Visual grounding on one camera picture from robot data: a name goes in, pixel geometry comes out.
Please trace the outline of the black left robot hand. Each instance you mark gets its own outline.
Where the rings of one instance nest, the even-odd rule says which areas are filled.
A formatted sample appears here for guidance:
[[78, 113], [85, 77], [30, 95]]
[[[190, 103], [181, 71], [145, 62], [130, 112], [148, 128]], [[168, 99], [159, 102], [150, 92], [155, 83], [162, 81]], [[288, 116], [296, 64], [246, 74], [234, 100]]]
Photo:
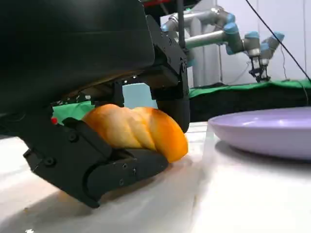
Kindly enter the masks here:
[[22, 139], [32, 172], [96, 208], [101, 196], [162, 172], [146, 149], [111, 148], [80, 120], [52, 123], [52, 105], [86, 94], [123, 106], [137, 75], [158, 108], [186, 132], [186, 55], [139, 0], [3, 0], [0, 3], [0, 133]]

